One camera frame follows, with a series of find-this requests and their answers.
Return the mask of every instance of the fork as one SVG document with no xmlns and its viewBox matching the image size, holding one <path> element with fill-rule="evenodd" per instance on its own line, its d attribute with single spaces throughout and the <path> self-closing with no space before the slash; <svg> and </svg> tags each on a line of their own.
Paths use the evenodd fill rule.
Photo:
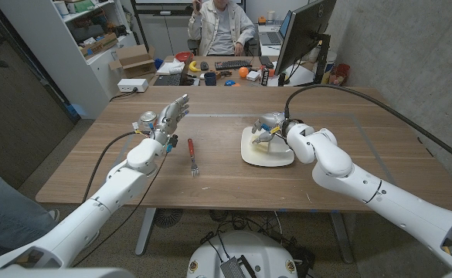
<svg viewBox="0 0 452 278">
<path fill-rule="evenodd" d="M 195 163 L 195 149 L 193 148 L 193 140 L 191 138 L 188 139 L 188 147 L 189 147 L 189 155 L 192 157 L 192 176 L 196 177 L 200 175 L 198 172 L 198 166 Z"/>
</svg>

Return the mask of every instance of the floor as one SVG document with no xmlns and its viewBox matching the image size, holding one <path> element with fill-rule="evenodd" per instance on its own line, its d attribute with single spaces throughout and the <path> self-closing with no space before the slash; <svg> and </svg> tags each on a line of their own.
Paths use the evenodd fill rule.
<svg viewBox="0 0 452 278">
<path fill-rule="evenodd" d="M 92 120 L 81 120 L 25 181 L 19 191 L 35 199 L 36 193 L 92 123 Z M 76 208 L 74 205 L 44 206 L 46 209 L 59 209 L 61 218 Z M 99 238 L 84 250 L 75 262 L 106 239 L 132 210 L 132 207 L 123 207 L 115 212 L 101 229 Z M 252 219 L 259 219 L 257 221 L 262 221 L 262 217 L 274 216 L 272 212 L 244 213 Z M 284 237 L 294 236 L 299 245 L 315 254 L 314 270 L 319 277 L 442 277 L 450 271 L 428 252 L 425 246 L 373 213 L 344 215 L 357 262 L 353 264 L 342 262 L 327 213 L 278 214 Z M 129 270 L 136 277 L 185 276 L 189 258 L 200 246 L 200 239 L 209 231 L 215 231 L 218 225 L 218 222 L 209 217 L 209 211 L 185 210 L 176 225 L 167 229 L 155 226 L 147 252 L 143 256 L 136 256 L 134 248 L 143 215 L 144 208 L 138 208 L 122 228 L 88 256 L 80 266 L 120 267 Z"/>
</svg>

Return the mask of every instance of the wooden tabletop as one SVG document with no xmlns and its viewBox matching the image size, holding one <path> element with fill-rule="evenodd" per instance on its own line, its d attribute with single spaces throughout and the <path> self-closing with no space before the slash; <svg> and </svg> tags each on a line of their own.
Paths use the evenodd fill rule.
<svg viewBox="0 0 452 278">
<path fill-rule="evenodd" d="M 36 196 L 38 202 L 80 203 L 90 174 L 104 147 L 131 131 L 131 123 L 148 110 L 189 95 L 190 114 L 178 125 L 178 146 L 142 202 L 146 207 L 191 209 L 249 209 L 287 211 L 370 211 L 353 198 L 314 183 L 313 164 L 263 168 L 241 158 L 245 127 L 259 115 L 282 111 L 297 88 L 263 86 L 151 86 L 124 100 L 111 102 Z M 355 88 L 384 101 L 375 89 Z M 420 198 L 452 209 L 452 178 L 431 157 L 416 135 L 400 120 L 376 105 L 333 89 L 320 88 L 297 95 L 291 113 L 318 130 L 328 128 L 338 145 L 366 171 Z M 187 138 L 195 145 L 200 176 L 193 178 Z M 109 169 L 126 157 L 143 135 L 131 135 L 111 147 L 102 160 L 90 190 L 104 182 Z M 130 204 L 136 205 L 140 197 Z"/>
</svg>

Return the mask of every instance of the computer monitor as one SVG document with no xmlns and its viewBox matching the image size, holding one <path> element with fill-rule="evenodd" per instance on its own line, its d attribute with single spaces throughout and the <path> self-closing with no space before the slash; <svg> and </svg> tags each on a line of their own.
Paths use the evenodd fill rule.
<svg viewBox="0 0 452 278">
<path fill-rule="evenodd" d="M 318 0 L 292 12 L 275 75 L 281 74 L 317 46 L 319 34 L 327 29 L 335 2 L 336 0 Z"/>
<path fill-rule="evenodd" d="M 287 12 L 286 18 L 284 19 L 284 21 L 282 22 L 282 25 L 279 28 L 279 33 L 282 36 L 282 39 L 286 38 L 287 27 L 289 26 L 289 21 L 291 20 L 292 14 L 293 14 L 292 11 Z"/>
</svg>

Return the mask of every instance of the person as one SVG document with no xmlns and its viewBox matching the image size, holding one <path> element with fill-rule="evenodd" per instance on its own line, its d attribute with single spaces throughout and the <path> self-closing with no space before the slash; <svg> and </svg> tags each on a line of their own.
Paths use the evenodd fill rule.
<svg viewBox="0 0 452 278">
<path fill-rule="evenodd" d="M 47 212 L 0 177 L 0 256 L 42 237 L 58 220 L 59 210 Z"/>
<path fill-rule="evenodd" d="M 199 55 L 242 56 L 245 43 L 254 34 L 255 26 L 234 1 L 193 0 L 188 35 L 190 39 L 202 40 Z"/>
</svg>

